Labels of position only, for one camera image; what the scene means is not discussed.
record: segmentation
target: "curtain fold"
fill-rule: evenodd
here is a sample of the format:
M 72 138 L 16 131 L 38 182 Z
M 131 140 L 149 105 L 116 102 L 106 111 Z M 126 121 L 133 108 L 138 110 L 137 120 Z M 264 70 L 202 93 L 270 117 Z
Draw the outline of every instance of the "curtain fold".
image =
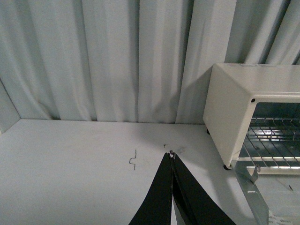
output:
M 137 122 L 139 1 L 82 3 L 97 120 Z
M 203 124 L 218 62 L 299 65 L 300 1 L 0 1 L 0 79 L 21 118 Z
M 41 57 L 61 120 L 96 120 L 80 0 L 29 0 Z
M 139 122 L 176 120 L 192 7 L 191 0 L 140 2 Z
M 236 0 L 194 2 L 176 123 L 203 123 L 211 67 L 224 62 Z

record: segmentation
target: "oven rack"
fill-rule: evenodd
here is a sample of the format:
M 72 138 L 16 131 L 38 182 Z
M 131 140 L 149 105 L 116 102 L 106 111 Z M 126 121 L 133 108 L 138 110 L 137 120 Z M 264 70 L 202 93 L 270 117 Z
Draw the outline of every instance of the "oven rack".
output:
M 300 119 L 252 118 L 238 160 L 300 169 Z

